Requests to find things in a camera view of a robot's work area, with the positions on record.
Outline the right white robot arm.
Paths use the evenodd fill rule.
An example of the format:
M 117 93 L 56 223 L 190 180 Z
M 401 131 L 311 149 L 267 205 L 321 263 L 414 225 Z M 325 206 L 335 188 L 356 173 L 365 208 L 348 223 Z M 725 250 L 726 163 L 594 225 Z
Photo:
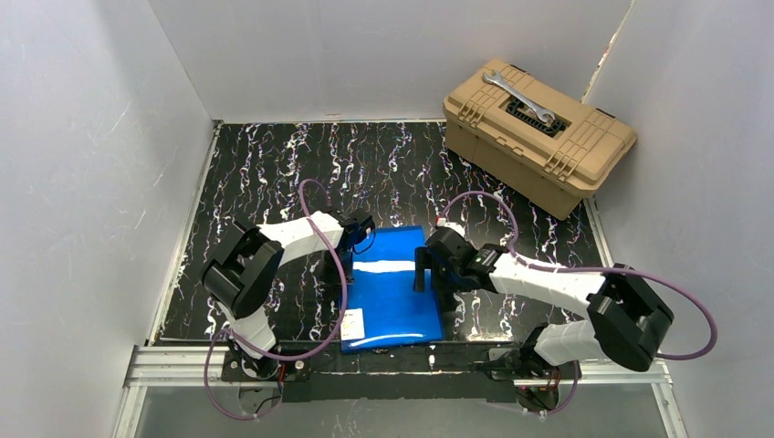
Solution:
M 485 290 L 527 297 L 579 316 L 541 324 L 516 348 L 470 370 L 499 379 L 538 377 L 576 360 L 611 360 L 627 370 L 650 369 L 674 321 L 672 310 L 633 270 L 616 266 L 576 273 L 529 259 L 501 245 L 475 247 L 451 225 L 439 225 L 414 251 L 414 285 L 437 293 Z

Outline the blue plastic folder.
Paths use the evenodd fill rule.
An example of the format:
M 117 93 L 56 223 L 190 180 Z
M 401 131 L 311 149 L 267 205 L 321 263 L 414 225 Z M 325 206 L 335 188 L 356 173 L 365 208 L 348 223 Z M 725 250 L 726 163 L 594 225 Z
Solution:
M 340 328 L 344 353 L 429 343 L 444 338 L 439 304 L 424 281 L 413 290 L 414 250 L 424 245 L 420 225 L 379 228 L 352 256 L 353 283 Z

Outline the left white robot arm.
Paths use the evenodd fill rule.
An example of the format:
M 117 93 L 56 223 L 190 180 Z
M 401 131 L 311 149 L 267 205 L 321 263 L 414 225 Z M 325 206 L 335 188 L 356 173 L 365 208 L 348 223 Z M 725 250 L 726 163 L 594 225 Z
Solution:
M 375 230 L 370 213 L 357 209 L 344 214 L 331 207 L 305 218 L 280 224 L 244 224 L 235 221 L 213 255 L 204 264 L 201 283 L 224 311 L 229 326 L 219 334 L 229 336 L 252 359 L 283 362 L 309 359 L 322 352 L 340 332 L 349 304 L 347 267 L 355 245 Z M 340 315 L 329 336 L 315 349 L 298 355 L 281 355 L 271 349 L 276 337 L 269 327 L 264 305 L 278 269 L 289 261 L 326 251 L 335 266 L 340 287 Z

